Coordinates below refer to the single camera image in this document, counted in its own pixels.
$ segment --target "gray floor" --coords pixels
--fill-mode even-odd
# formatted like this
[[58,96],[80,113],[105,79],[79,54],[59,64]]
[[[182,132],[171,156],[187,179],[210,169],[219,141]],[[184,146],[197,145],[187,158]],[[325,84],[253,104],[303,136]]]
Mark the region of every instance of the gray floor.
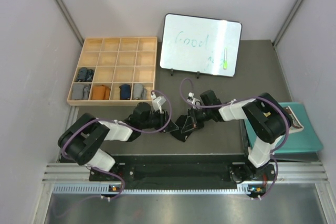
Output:
[[[233,78],[201,75],[177,71],[170,76],[167,69],[160,67],[157,59],[156,89],[164,92],[172,102],[173,121],[186,114],[188,106],[179,96],[180,82],[185,77],[194,80],[196,95],[212,89],[222,102],[244,99],[270,93],[278,102],[290,101],[290,96],[279,66],[278,58],[270,40],[243,40],[240,42],[236,74]],[[190,86],[184,87],[185,95]],[[98,118],[127,118],[133,107],[83,106],[78,116],[88,112]],[[187,142],[182,143],[169,134],[142,134],[132,143],[106,141],[102,149],[110,154],[240,154],[243,153],[239,133],[239,123],[206,122],[203,129],[193,133]]]
[[100,198],[76,204],[87,195],[53,195],[57,215],[46,223],[327,223],[314,185],[276,185],[262,201],[246,195],[124,195],[108,203]]

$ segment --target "whiteboard frame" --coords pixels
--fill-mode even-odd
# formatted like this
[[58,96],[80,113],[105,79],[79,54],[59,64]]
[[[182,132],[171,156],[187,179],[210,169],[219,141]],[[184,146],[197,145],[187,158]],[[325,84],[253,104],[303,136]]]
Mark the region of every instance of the whiteboard frame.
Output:
[[232,23],[239,23],[240,26],[241,26],[241,30],[240,30],[240,36],[239,36],[239,43],[238,43],[238,49],[237,49],[237,57],[236,57],[236,65],[235,65],[235,69],[234,69],[234,73],[233,75],[223,75],[223,74],[211,74],[211,73],[208,73],[208,72],[202,72],[202,71],[188,71],[188,70],[184,70],[184,69],[174,69],[174,68],[165,68],[165,67],[162,67],[161,63],[162,63],[162,50],[161,50],[161,55],[160,55],[160,67],[161,68],[164,68],[164,69],[170,69],[170,70],[178,70],[178,71],[186,71],[186,72],[193,72],[193,73],[202,73],[202,74],[209,74],[209,75],[218,75],[218,76],[225,76],[225,77],[233,77],[235,72],[236,72],[236,68],[237,68],[237,60],[238,60],[238,54],[239,54],[239,46],[240,46],[240,41],[241,41],[241,38],[242,38],[242,31],[243,31],[243,25],[241,24],[241,22],[238,22],[238,21],[233,21],[233,20],[226,20],[226,19],[218,19],[218,18],[208,18],[208,17],[199,17],[199,16],[192,16],[192,15],[184,15],[184,14],[176,14],[176,13],[167,13],[165,16],[164,16],[164,23],[163,23],[163,32],[162,32],[162,46],[163,46],[163,42],[164,42],[164,31],[165,31],[165,25],[166,25],[166,18],[168,15],[177,15],[177,16],[183,16],[183,17],[191,17],[191,18],[202,18],[202,19],[211,19],[211,20],[217,20],[217,21],[220,21],[220,20],[224,20],[224,21],[227,21],[227,22],[232,22]]

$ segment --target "metal pole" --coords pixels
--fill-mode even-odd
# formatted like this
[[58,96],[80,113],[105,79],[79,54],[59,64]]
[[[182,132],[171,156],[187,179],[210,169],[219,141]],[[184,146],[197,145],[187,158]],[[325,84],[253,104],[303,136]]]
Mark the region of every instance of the metal pole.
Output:
[[82,35],[80,34],[74,20],[72,19],[68,9],[66,8],[63,0],[55,0],[55,2],[58,5],[60,11],[62,12],[64,18],[66,19],[68,25],[70,26],[72,32],[76,36],[78,42],[83,46],[84,39],[83,39]]
[[293,18],[295,17],[295,14],[297,13],[298,9],[300,8],[302,2],[304,0],[296,0],[295,4],[293,5],[291,11],[289,12],[287,18],[285,19],[285,22],[283,23],[280,31],[278,32],[277,36],[275,37],[275,40],[273,42],[273,46],[276,47],[279,42],[281,41],[283,35],[285,34],[289,24],[292,22]]

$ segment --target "wooden compartment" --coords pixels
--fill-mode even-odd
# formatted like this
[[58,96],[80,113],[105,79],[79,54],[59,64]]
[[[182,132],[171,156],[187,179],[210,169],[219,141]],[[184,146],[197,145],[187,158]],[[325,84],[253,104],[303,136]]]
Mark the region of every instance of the wooden compartment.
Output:
[[139,38],[122,38],[120,40],[120,51],[136,51]]
[[104,39],[101,51],[118,51],[120,38]]
[[139,51],[136,55],[137,66],[155,66],[156,54],[155,52],[141,52]]
[[156,38],[140,38],[138,51],[156,51],[157,43]]
[[[137,105],[139,100],[133,99],[133,85],[141,83],[147,90],[146,100],[143,101],[151,103],[150,92],[155,88],[157,42],[156,37],[86,39],[67,102],[75,106]],[[89,100],[71,100],[72,85],[76,84],[81,67],[94,70],[92,82],[80,82],[91,85]],[[131,85],[130,100],[120,100],[119,86],[122,84]],[[93,100],[93,87],[101,85],[111,88],[109,99]]]
[[112,82],[114,67],[97,67],[93,76],[93,82]]
[[155,67],[135,67],[133,82],[154,82]]
[[99,55],[98,66],[115,66],[118,52],[101,52]]
[[86,39],[83,46],[83,51],[100,51],[103,39]]
[[79,67],[95,67],[97,65],[99,52],[83,52],[80,56]]

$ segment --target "folded gray cloth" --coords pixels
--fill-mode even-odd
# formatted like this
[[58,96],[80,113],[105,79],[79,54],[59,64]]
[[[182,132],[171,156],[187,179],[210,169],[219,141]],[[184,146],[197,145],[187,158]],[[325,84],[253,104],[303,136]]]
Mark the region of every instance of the folded gray cloth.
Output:
[[84,85],[83,100],[89,99],[90,89],[91,89],[91,85],[88,85],[88,84]]
[[87,68],[80,68],[77,74],[76,82],[84,82],[88,73]]
[[72,100],[83,100],[84,84],[75,83],[72,85]]
[[133,99],[134,100],[146,100],[147,89],[141,83],[135,83],[133,86]]

